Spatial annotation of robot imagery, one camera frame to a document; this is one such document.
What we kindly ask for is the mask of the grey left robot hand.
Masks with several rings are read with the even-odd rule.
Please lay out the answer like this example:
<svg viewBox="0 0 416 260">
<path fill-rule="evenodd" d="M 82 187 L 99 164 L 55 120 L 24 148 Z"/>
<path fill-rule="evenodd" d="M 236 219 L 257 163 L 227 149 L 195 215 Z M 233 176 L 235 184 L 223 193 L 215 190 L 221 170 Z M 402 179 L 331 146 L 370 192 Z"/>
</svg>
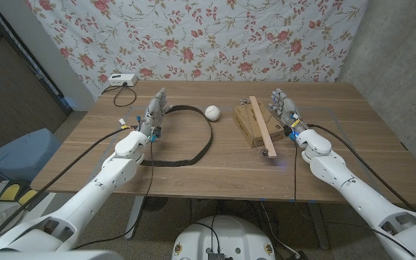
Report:
<svg viewBox="0 0 416 260">
<path fill-rule="evenodd" d="M 163 122 L 164 115 L 173 107 L 167 105 L 166 89 L 162 88 L 149 102 L 141 119 L 139 132 L 145 134 L 148 139 L 155 128 Z"/>
</svg>

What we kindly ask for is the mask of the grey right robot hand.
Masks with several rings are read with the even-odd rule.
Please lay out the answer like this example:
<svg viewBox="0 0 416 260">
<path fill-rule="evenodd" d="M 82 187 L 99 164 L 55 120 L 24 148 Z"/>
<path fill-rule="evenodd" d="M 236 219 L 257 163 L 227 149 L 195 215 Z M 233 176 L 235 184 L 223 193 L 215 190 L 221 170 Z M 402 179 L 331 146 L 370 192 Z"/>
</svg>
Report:
<svg viewBox="0 0 416 260">
<path fill-rule="evenodd" d="M 308 126 L 302 119 L 298 107 L 293 100 L 281 89 L 277 88 L 271 94 L 269 109 L 277 115 L 284 125 L 284 132 L 291 140 L 296 140 L 298 135 L 307 130 Z"/>
</svg>

